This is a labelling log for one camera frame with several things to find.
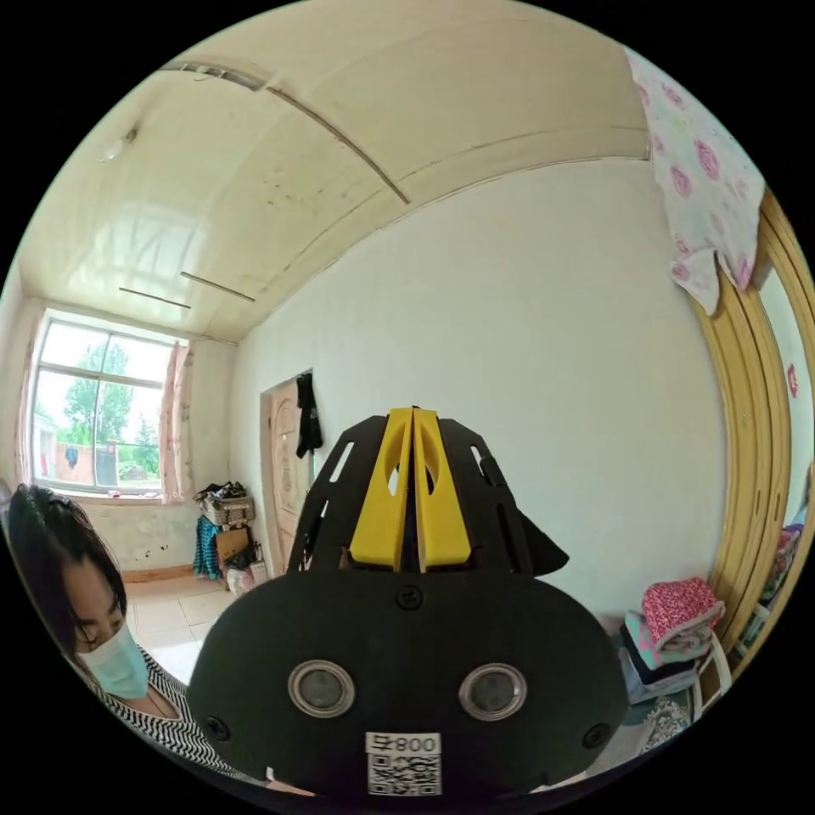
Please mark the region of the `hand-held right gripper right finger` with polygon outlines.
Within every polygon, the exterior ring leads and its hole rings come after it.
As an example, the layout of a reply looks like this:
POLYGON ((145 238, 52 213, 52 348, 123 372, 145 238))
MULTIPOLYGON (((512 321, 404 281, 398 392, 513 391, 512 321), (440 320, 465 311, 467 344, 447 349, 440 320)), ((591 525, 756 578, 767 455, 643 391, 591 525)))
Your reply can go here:
POLYGON ((434 411, 413 410, 413 462, 419 567, 466 565, 469 536, 434 411))

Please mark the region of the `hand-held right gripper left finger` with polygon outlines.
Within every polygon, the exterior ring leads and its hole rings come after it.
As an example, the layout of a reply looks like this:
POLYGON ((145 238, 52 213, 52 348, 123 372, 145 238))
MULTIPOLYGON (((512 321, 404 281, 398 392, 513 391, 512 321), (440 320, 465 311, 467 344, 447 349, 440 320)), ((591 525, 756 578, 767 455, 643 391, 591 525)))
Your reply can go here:
POLYGON ((351 540, 350 556, 357 565, 377 569, 400 566, 412 437, 413 409, 391 411, 351 540))

